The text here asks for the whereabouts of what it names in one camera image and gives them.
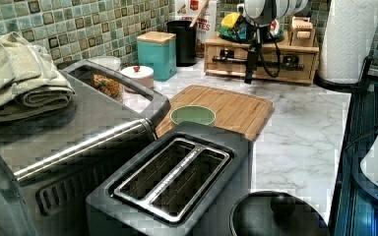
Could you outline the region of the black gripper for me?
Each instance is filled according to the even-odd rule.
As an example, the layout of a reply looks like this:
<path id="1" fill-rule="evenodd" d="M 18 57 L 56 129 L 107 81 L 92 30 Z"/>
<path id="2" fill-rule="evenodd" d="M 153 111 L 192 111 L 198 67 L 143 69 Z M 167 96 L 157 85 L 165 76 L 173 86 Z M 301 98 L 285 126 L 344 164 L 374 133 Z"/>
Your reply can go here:
<path id="1" fill-rule="evenodd" d="M 261 37 L 261 29 L 256 28 L 256 33 L 254 38 L 251 41 L 247 52 L 247 59 L 246 59 L 246 73 L 245 73 L 245 80 L 244 83 L 250 85 L 252 83 L 252 76 L 254 72 L 257 70 L 257 62 L 259 51 L 262 44 L 262 37 Z"/>

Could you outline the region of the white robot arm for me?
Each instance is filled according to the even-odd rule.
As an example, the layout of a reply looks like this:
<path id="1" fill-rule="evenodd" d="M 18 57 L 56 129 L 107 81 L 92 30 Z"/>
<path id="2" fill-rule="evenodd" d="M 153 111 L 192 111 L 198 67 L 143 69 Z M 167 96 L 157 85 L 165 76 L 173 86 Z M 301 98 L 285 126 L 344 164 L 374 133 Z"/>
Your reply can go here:
<path id="1" fill-rule="evenodd" d="M 281 52 L 276 39 L 270 33 L 271 23 L 281 17 L 290 16 L 300 12 L 307 5 L 308 0 L 244 0 L 238 6 L 239 13 L 247 23 L 255 30 L 255 35 L 250 43 L 247 59 L 244 83 L 250 85 L 252 76 L 257 70 L 257 63 L 261 62 L 266 73 L 275 78 L 281 69 Z M 278 70 L 272 73 L 265 61 L 262 45 L 270 38 L 275 45 L 278 59 Z"/>

